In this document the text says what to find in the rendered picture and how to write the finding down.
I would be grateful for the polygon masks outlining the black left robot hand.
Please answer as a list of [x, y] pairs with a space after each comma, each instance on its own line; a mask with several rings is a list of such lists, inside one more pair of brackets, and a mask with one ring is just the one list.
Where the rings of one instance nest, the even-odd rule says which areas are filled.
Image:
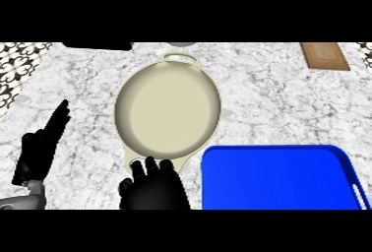
[[65, 99], [52, 113], [46, 127], [22, 136], [21, 157], [16, 164], [12, 184], [22, 186], [27, 181], [44, 180], [53, 162], [56, 145], [71, 119]]

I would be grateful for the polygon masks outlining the black appliance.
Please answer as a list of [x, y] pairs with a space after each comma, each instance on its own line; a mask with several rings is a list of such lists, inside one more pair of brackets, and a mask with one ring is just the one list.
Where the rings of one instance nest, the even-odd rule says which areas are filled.
[[130, 51], [133, 44], [130, 42], [112, 43], [112, 42], [65, 42], [64, 45], [71, 48], [89, 48], [105, 50], [123, 50]]

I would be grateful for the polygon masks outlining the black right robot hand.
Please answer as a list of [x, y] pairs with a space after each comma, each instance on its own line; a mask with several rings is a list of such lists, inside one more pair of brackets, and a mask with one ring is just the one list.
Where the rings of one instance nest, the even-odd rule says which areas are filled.
[[189, 210], [190, 204], [173, 162], [154, 157], [131, 164], [133, 177], [118, 186], [121, 210]]

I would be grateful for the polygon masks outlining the cream oval pot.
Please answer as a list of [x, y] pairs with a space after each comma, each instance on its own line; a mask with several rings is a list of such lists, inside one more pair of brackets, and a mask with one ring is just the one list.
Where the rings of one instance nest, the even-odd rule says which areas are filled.
[[180, 170], [207, 146], [221, 118], [221, 96], [199, 61], [171, 60], [167, 52], [124, 82], [114, 122], [126, 146], [126, 163], [168, 159]]

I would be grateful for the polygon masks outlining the brown wooden board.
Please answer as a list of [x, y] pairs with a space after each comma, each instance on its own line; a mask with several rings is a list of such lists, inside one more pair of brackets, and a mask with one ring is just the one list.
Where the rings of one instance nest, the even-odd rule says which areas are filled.
[[303, 42], [301, 48], [312, 69], [350, 70], [340, 46], [335, 42]]

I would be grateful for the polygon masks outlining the blue plastic tray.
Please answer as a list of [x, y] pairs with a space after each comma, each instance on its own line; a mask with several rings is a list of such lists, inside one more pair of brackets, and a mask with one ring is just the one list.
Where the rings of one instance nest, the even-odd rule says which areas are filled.
[[205, 210], [371, 210], [334, 145], [211, 146], [202, 155]]

